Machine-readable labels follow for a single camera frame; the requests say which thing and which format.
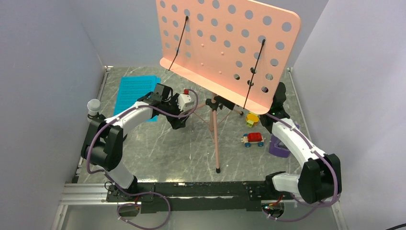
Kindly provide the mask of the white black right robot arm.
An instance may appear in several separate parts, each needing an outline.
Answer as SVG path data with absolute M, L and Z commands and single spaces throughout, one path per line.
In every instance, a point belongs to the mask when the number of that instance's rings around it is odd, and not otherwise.
M 275 172 L 266 176 L 264 193 L 270 199 L 282 194 L 299 195 L 311 207 L 325 207 L 338 201 L 342 192 L 340 159 L 314 145 L 284 109 L 286 87 L 280 82 L 270 110 L 260 123 L 298 161 L 299 175 Z

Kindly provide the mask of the pink music stand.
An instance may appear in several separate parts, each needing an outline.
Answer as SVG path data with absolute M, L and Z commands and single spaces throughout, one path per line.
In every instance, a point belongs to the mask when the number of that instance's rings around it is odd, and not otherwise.
M 254 0 L 158 0 L 160 65 L 253 113 L 267 113 L 301 28 Z

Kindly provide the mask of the blue sheet music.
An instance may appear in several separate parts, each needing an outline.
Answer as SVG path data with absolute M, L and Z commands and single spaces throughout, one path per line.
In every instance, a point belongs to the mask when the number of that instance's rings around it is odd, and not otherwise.
M 155 75 L 122 77 L 113 115 L 118 115 L 131 107 L 137 99 L 152 92 L 157 83 L 161 83 L 161 78 Z

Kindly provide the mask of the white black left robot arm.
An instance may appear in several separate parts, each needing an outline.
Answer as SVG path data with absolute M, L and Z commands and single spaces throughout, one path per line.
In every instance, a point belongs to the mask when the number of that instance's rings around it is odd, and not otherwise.
M 89 174 L 103 173 L 116 187 L 125 201 L 136 198 L 138 180 L 123 162 L 125 136 L 140 124 L 158 115 L 164 115 L 172 129 L 185 127 L 186 120 L 197 108 L 197 94 L 191 89 L 174 93 L 169 86 L 158 83 L 119 114 L 106 118 L 99 112 L 88 116 L 89 128 L 81 150 Z

